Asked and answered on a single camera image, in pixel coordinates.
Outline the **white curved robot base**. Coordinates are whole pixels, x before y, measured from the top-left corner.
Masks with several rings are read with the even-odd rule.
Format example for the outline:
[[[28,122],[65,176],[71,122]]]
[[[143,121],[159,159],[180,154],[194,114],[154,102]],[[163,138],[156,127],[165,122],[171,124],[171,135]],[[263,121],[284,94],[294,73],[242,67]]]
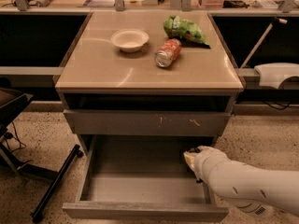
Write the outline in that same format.
[[[256,65],[254,70],[259,74],[261,87],[278,89],[285,80],[299,77],[297,63],[265,63]]]

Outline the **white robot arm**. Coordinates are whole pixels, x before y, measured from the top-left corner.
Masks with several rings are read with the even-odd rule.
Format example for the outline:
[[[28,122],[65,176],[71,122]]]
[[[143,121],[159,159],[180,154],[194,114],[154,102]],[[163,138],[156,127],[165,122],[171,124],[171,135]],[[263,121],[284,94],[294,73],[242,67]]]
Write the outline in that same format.
[[[298,171],[256,168],[214,147],[199,146],[183,155],[197,181],[240,211],[260,217],[276,208],[299,216]]]

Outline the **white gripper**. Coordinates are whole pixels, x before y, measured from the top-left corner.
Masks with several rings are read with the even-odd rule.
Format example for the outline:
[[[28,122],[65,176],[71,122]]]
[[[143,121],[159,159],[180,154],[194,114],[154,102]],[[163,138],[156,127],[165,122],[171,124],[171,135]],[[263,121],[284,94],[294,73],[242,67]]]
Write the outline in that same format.
[[[222,161],[227,161],[227,155],[214,147],[199,146],[198,153],[185,151],[183,153],[184,160],[192,171],[194,171],[197,179],[204,182],[208,181],[208,175],[216,165]]]

